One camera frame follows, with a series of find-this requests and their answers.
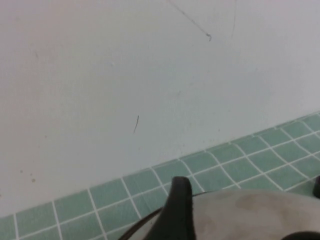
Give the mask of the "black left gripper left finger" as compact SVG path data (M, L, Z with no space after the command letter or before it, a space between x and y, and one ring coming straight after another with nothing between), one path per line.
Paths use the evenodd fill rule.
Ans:
M161 240L195 240L193 192L187 177L172 179L168 199L159 217Z

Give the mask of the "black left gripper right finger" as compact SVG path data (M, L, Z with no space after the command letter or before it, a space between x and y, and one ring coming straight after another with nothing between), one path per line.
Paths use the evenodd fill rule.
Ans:
M320 176L315 178L312 194L314 196L320 196Z

